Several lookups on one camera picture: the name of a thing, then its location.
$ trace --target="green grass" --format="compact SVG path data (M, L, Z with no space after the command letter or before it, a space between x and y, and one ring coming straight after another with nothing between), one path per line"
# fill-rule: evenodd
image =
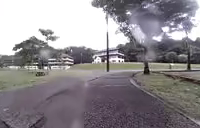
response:
M51 71L49 75L36 77L35 73L28 71L0 71L0 91L33 86L53 80L57 77L81 77L90 72Z
M142 70L143 63L120 63L110 64L111 70ZM169 69L168 63L150 63L151 69ZM192 68L200 68L200 64L193 64ZM71 68L72 70L105 70L106 64L78 64ZM186 69L186 64L174 64L173 69Z
M162 97L190 116L200 119L200 85L161 74L137 74L136 79L143 84L143 89Z

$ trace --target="tree trunk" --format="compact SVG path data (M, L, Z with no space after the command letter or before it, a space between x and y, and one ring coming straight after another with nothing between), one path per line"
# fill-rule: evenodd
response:
M187 49L187 70L190 71L191 70L191 58L190 58L190 47L188 47Z
M144 54L144 75L149 75L150 74L150 69L149 69L149 63L146 58L146 53Z
M149 75L150 74L150 69L149 69L149 64L147 60L147 48L144 48L144 75Z
M186 48L187 48L187 70L191 70L191 55L190 55L190 44L188 40L186 40Z

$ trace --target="curb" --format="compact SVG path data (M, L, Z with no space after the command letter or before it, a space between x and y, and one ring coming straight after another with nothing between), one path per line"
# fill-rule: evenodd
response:
M165 73L165 72L156 72L156 73L163 74L163 75L165 75L167 77L171 77L173 79L178 78L178 79L182 79L182 80L192 82L192 83L195 83L195 84L200 84L200 79L197 79L197 78L192 78L192 77L187 77L187 76L182 76L182 75L168 74L168 73Z
M197 120L195 118L192 118L190 116L188 116L187 114L185 114L185 112L183 110L181 110L180 108L178 108L177 106L175 106L174 104L164 100L162 97L158 96L158 95L155 95L155 94L152 94L150 93L149 91L146 91L145 89L141 88L141 86L138 85L138 83L136 82L136 80L131 77L130 78L130 83L137 87L138 89L140 89L141 91L143 91L144 93L152 96L153 98L155 98L156 100L162 102L163 104L165 104L166 106L168 106L170 109L173 109L174 111L178 112L180 115L184 116L185 118L191 120L192 122L196 123L198 126L200 126L200 120Z

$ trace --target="wet road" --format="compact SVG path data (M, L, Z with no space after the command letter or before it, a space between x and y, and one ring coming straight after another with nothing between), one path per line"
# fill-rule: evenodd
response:
M199 128L133 86L129 76L64 77L0 93L0 128Z

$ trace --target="roof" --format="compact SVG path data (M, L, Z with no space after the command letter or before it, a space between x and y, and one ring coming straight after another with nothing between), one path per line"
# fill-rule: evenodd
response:
M73 57L72 57L72 56L70 56L70 55L68 55L68 54L64 54L64 53L63 53L63 54L61 54L61 57L63 57L63 58L64 58L64 57L67 57L67 58L73 59Z

